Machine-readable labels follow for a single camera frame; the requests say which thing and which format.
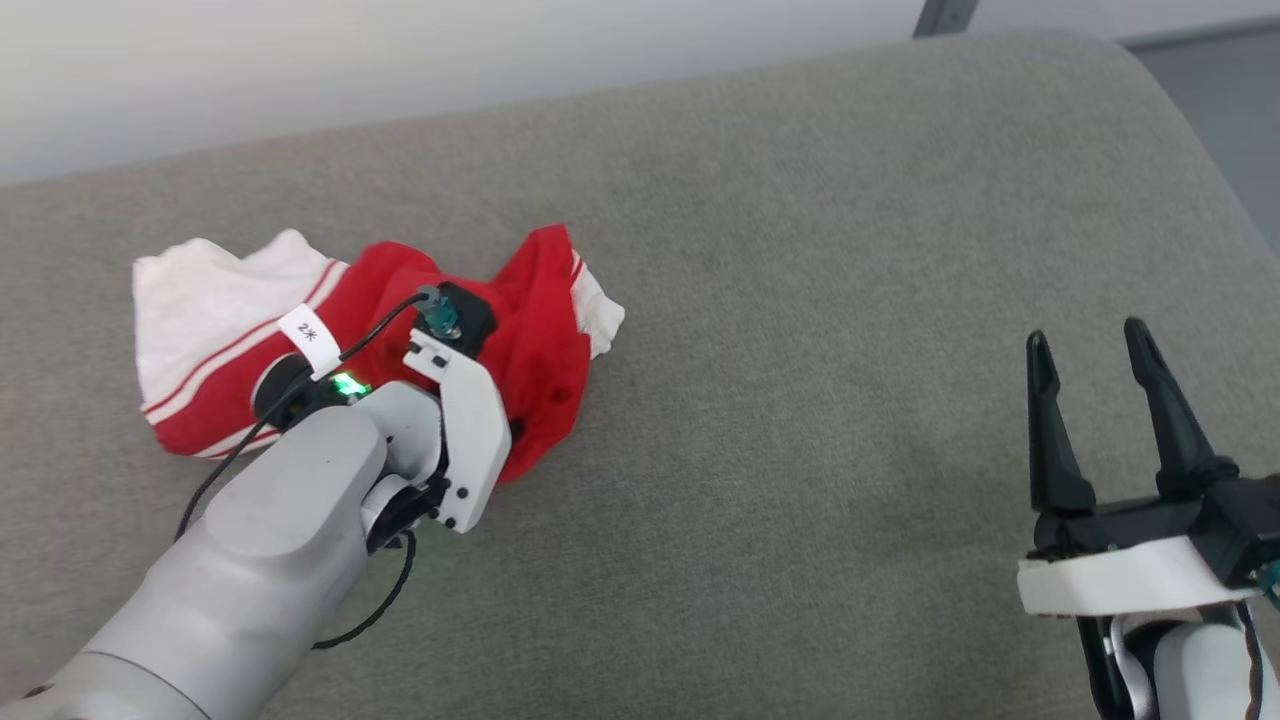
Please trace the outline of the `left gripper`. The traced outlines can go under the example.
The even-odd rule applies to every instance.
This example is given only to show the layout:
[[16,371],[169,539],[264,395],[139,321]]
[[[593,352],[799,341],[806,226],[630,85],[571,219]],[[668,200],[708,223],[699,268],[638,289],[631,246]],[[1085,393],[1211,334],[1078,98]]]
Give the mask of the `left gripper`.
[[506,406],[489,370],[429,333],[410,332],[404,365],[436,384],[435,461],[415,484],[436,497],[434,520],[463,534],[479,523],[512,445]]

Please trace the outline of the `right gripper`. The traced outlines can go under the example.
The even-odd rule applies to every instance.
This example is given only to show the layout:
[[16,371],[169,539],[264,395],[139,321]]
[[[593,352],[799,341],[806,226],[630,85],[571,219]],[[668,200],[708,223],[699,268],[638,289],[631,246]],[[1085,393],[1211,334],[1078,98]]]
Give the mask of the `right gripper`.
[[1142,319],[1129,316],[1124,336],[1155,432],[1160,498],[1096,509],[1060,411],[1050,343],[1042,331],[1027,338],[1030,507],[1052,512],[1018,569],[1030,615],[1198,609],[1268,588],[1268,479],[1239,479],[1239,466],[1213,450]]

